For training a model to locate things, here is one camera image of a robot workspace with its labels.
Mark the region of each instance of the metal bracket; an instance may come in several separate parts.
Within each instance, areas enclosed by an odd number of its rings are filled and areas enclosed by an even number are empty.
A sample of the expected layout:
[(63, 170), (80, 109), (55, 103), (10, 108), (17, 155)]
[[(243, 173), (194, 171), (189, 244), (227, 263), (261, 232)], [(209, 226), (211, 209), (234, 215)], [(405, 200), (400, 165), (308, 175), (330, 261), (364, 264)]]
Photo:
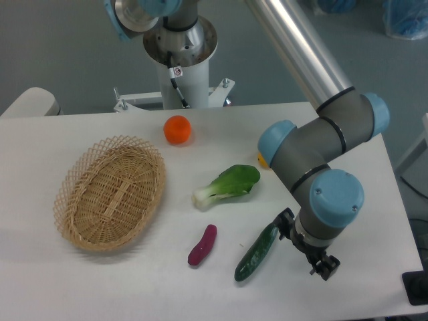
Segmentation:
[[(230, 93), (234, 87), (235, 82), (228, 78), (224, 78), (218, 87), (209, 88), (208, 94), (208, 107), (223, 107), (230, 105), (230, 100), (227, 95)], [(142, 110), (144, 108), (136, 107), (135, 105), (149, 105), (149, 104), (161, 104), (162, 95), (160, 92), (148, 92), (144, 94), (130, 94), (130, 95), (120, 95), (118, 88), (114, 87), (114, 97), (116, 99), (116, 105), (113, 107), (115, 112), (135, 112)]]

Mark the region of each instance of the wicker basket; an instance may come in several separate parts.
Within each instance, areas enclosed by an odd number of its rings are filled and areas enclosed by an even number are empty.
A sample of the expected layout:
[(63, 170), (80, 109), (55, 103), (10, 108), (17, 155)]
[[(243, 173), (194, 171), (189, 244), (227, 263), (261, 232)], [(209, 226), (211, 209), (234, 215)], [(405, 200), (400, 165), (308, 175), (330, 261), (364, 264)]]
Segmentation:
[(102, 140), (68, 172), (54, 205), (56, 226), (92, 251), (127, 244), (148, 223), (165, 185), (159, 151), (137, 137)]

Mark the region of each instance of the cucumber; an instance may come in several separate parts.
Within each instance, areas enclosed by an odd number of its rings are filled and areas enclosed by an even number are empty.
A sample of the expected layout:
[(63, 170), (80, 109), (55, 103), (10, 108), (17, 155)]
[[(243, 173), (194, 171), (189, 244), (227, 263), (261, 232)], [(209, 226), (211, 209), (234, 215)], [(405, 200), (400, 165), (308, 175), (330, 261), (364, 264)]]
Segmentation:
[(278, 227), (274, 223), (270, 223), (260, 233), (254, 244), (244, 255), (235, 270), (235, 280), (241, 282), (248, 278), (257, 269), (261, 261), (275, 241), (278, 234)]

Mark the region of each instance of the white table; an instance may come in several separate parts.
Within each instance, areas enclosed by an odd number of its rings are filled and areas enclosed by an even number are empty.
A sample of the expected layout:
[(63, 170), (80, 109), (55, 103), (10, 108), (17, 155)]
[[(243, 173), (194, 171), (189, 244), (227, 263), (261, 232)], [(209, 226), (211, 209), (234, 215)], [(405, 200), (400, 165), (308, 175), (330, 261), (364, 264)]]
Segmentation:
[[(162, 127), (173, 114), (193, 125), (186, 146)], [(275, 241), (253, 276), (237, 284), (238, 261), (285, 207), (299, 206), (273, 171), (251, 195), (204, 213), (191, 191), (242, 163), (259, 166), (257, 141), (272, 123), (301, 126), (308, 103), (94, 114), (0, 121), (0, 320), (344, 320), (412, 314), (401, 274), (421, 270), (381, 136), (331, 162), (358, 177), (366, 195), (357, 219), (328, 253), (342, 265), (327, 282), (311, 276), (304, 254)], [(167, 185), (149, 228), (120, 253), (81, 251), (54, 226), (52, 207), (72, 165), (114, 135), (151, 141), (165, 158)], [(195, 270), (187, 256), (208, 224), (218, 228)]]

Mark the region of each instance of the blue joint cap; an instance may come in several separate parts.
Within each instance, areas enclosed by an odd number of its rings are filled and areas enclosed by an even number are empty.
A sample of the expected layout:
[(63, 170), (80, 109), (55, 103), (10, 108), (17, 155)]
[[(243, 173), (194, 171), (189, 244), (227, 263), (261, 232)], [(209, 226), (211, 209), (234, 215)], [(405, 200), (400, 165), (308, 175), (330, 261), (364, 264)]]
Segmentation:
[(138, 0), (138, 4), (152, 17), (166, 17), (176, 13), (182, 0)]
[(112, 7), (110, 0), (104, 0), (104, 7), (106, 8), (108, 17), (110, 18), (110, 21), (112, 22), (114, 29), (118, 33), (119, 39), (121, 41), (130, 41), (129, 37), (125, 34), (124, 30), (122, 29), (122, 26), (117, 20), (116, 15), (114, 14), (114, 9)]
[(364, 203), (364, 191), (355, 176), (332, 169), (312, 183), (309, 202), (321, 222), (340, 229), (354, 221)]
[(389, 109), (387, 103), (376, 94), (368, 92), (363, 96), (366, 96), (373, 108), (374, 126), (371, 136), (373, 138), (388, 128), (390, 120)]
[(282, 142), (295, 127), (289, 120), (283, 120), (271, 125), (260, 136), (257, 147), (269, 167)]

